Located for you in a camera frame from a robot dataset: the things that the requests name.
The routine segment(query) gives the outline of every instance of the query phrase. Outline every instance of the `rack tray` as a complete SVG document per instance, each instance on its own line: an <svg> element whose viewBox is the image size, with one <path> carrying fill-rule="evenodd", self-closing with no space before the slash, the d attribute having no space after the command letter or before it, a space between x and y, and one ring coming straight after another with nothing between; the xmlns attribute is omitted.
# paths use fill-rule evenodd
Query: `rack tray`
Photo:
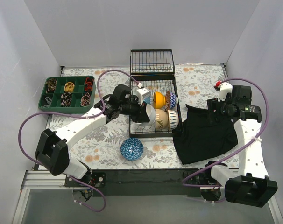
<svg viewBox="0 0 283 224"><path fill-rule="evenodd" d="M85 81L90 78L93 82L92 91L88 92L91 95L91 102L88 106L81 106L80 101L83 95L87 92L85 91ZM57 85L55 90L51 93L46 93L48 85L46 84L49 79L57 80ZM67 82L72 82L75 84L74 92L72 93L71 104L68 107L61 106L61 95L64 93L64 86ZM95 98L95 79L93 76L69 76L69 77L49 77L44 85L38 107L42 111L50 112L60 112L60 113L86 113L94 105ZM52 99L50 107L44 107L47 105L46 97Z"/></svg>
<svg viewBox="0 0 283 224"><path fill-rule="evenodd" d="M165 95L166 91L169 90L173 91L176 96L178 96L172 50L131 50L130 62L131 75L151 91L151 105L153 105L153 94L155 91ZM131 93L135 95L138 89L136 83L131 81L130 87L132 89ZM135 138L180 136L183 132L180 104L178 103L173 110L176 111L179 116L179 124L176 129L169 130L165 128L156 130L155 125L142 127L131 122L131 119L129 119L129 136Z"/></svg>

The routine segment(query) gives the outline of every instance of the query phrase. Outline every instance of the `floral pattern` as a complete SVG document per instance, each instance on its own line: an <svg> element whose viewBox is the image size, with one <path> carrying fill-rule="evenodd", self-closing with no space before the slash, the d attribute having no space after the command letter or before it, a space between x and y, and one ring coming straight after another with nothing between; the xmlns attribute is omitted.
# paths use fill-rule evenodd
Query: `floral pattern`
<svg viewBox="0 0 283 224"><path fill-rule="evenodd" d="M129 68L118 68L129 73ZM103 69L66 69L64 76L94 76L108 70ZM221 66L176 66L176 84L182 120L187 117L185 104L206 108L206 100L217 97L214 85L223 80L224 73ZM129 84L127 76L118 72L111 72L101 78L100 92L104 96L112 93L118 84ZM99 101L96 91L94 102ZM50 129L54 130L71 123L74 119L53 115ZM203 168L208 161L217 161L238 149L238 146L228 153L206 161L190 165L182 165L176 153L172 138L141 138L144 145L142 156L135 161L126 160L120 153L122 142L129 138L128 116L120 115L105 126L89 133L70 150L70 157L86 163L91 169L154 169L154 168ZM229 167L238 167L239 157L234 156L226 161Z"/></svg>

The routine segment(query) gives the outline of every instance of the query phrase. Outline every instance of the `black wire dish rack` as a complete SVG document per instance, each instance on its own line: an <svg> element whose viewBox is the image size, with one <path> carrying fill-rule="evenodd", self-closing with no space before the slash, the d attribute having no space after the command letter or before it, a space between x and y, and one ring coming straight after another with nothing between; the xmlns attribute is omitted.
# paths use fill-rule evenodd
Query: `black wire dish rack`
<svg viewBox="0 0 283 224"><path fill-rule="evenodd" d="M171 49L131 50L130 74L144 87L151 91L151 105L154 105L153 94L160 92L164 96L166 91L172 91L178 96L175 80L175 64ZM135 82L130 81L131 94L138 89ZM178 113L179 124L174 130L168 128L156 130L153 126L139 126L129 119L129 136L131 138L175 137L183 132L180 105L173 108Z"/></svg>

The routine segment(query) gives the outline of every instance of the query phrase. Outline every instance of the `green compartment box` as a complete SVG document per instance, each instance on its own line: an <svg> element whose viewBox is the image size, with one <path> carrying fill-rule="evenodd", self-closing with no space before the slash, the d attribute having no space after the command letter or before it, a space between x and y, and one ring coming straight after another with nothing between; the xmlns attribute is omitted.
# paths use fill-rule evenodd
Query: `green compartment box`
<svg viewBox="0 0 283 224"><path fill-rule="evenodd" d="M46 84L49 79L56 79L57 85L53 92L46 93L48 85ZM88 106L81 106L80 101L85 91L85 81L87 78L93 80L92 91L88 92L91 95L91 102ZM61 106L61 95L64 93L64 86L66 83L72 82L75 84L74 92L72 93L71 104L68 107ZM41 111L59 112L59 113L86 113L94 106L96 84L93 76L68 76L68 77L49 77L43 88L38 107ZM50 107L44 107L47 105L46 97L52 99Z"/></svg>

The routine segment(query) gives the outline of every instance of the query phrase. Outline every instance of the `black towel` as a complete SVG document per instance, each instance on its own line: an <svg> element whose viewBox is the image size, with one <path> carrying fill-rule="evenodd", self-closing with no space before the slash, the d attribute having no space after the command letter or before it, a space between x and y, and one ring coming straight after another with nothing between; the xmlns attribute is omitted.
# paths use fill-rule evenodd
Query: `black towel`
<svg viewBox="0 0 283 224"><path fill-rule="evenodd" d="M174 137L176 152L183 164L190 164L222 155L238 144L236 131L230 118L217 124L208 120L208 110L189 105L183 133Z"/></svg>

